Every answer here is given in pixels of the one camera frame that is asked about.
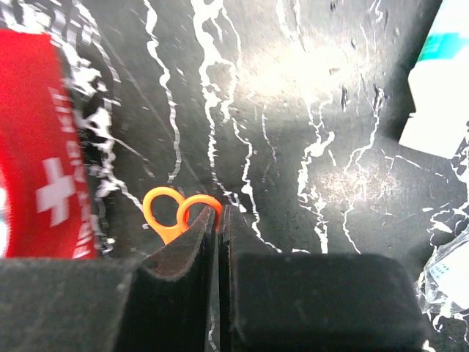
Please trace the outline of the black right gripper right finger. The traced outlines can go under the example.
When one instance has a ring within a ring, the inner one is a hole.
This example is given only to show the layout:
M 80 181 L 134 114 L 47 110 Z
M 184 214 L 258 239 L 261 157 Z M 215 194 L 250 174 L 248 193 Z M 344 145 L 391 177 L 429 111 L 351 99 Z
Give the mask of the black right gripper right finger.
M 218 263 L 222 351 L 420 351 L 429 337 L 391 258 L 279 253 L 228 206 Z

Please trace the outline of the red first aid pouch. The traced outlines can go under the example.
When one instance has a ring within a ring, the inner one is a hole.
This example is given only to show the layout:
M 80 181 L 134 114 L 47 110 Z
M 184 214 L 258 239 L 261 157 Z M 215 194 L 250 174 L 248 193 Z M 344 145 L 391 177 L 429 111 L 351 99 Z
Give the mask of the red first aid pouch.
M 1 256 L 96 257 L 83 153 L 47 34 L 1 31 Z

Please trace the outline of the orange small scissors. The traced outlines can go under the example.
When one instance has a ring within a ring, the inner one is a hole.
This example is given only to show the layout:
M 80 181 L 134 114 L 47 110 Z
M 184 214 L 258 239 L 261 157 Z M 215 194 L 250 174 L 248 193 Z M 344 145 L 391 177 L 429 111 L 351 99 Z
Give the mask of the orange small scissors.
M 210 206 L 215 210 L 215 228 L 218 229 L 223 206 L 207 194 L 184 197 L 173 188 L 159 186 L 146 193 L 142 209 L 148 225 L 167 245 L 189 229 L 190 210 L 196 205 Z

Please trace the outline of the small white bottle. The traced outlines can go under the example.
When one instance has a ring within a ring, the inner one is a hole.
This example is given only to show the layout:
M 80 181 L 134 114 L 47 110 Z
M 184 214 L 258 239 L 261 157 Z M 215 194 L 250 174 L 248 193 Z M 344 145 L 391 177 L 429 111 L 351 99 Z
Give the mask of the small white bottle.
M 399 143 L 451 159 L 468 131 L 468 2 L 443 1 L 408 76 L 415 111 Z

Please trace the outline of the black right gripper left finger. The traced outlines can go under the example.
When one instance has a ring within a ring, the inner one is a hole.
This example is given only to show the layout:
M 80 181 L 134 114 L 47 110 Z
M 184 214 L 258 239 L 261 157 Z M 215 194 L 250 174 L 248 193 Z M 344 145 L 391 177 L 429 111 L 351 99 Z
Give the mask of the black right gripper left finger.
M 1 262 L 3 351 L 203 351 L 215 211 L 143 260 Z

